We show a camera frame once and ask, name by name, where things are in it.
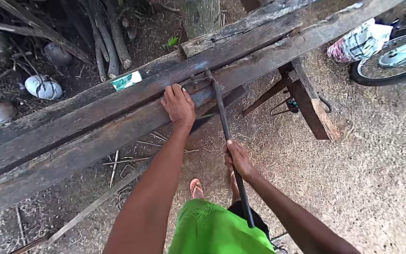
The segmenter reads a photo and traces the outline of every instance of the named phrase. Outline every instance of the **leaf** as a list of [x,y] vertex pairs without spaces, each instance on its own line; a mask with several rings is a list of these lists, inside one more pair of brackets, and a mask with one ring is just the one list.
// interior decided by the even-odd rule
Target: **leaf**
[[169,39],[169,41],[167,42],[167,46],[173,46],[178,42],[178,37],[173,36]]

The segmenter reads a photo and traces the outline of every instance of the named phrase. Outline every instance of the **green shirt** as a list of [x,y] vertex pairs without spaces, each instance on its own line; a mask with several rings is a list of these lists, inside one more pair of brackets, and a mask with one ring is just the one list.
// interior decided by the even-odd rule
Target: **green shirt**
[[177,218],[171,254],[268,253],[272,244],[259,228],[234,213],[205,199],[187,202]]

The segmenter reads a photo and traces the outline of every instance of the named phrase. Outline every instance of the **metal pipe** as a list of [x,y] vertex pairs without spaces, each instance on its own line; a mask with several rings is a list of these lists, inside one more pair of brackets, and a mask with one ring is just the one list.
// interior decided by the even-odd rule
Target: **metal pipe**
[[[216,94],[216,99],[217,99],[217,106],[219,107],[220,119],[222,121],[223,134],[225,135],[225,140],[229,140],[229,139],[231,139],[230,126],[229,126],[228,120],[226,118],[225,107],[223,105],[223,98],[222,98],[222,94],[220,92],[220,84],[212,77],[212,73],[208,69],[208,67],[205,67],[205,74],[208,77],[209,82],[214,86],[214,92]],[[235,176],[236,182],[237,182],[237,188],[239,189],[240,201],[242,203],[242,209],[244,210],[245,219],[247,220],[247,224],[248,224],[249,228],[254,228],[255,224],[253,222],[253,216],[252,216],[252,211],[249,206],[249,200],[247,199],[247,194],[245,193],[245,187],[244,187],[244,182],[242,181],[242,176],[239,174],[239,172],[236,170],[236,168],[234,166],[233,166],[233,169],[234,169],[234,176]]]

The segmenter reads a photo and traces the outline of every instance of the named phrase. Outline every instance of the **flip-flop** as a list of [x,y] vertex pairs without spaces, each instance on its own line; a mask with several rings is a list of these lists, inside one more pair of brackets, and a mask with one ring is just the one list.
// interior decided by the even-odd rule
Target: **flip-flop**
[[197,189],[199,189],[199,190],[203,193],[203,195],[204,195],[204,192],[203,192],[203,190],[200,188],[200,186],[201,186],[201,184],[200,184],[200,180],[199,180],[198,178],[194,178],[194,179],[192,179],[192,181],[190,181],[189,188],[190,188],[190,192],[192,193],[192,198],[195,198],[195,191],[196,191]]

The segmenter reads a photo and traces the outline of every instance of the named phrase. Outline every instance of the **foot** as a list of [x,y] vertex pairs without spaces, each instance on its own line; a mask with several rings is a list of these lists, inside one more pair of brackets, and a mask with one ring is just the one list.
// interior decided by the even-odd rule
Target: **foot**
[[200,180],[197,178],[190,181],[190,193],[192,193],[192,199],[204,198],[204,193],[200,184]]
[[228,173],[230,174],[230,190],[233,193],[233,201],[231,202],[231,204],[234,204],[234,202],[240,200],[240,194],[239,189],[237,188],[236,176],[234,176],[234,171],[228,170]]

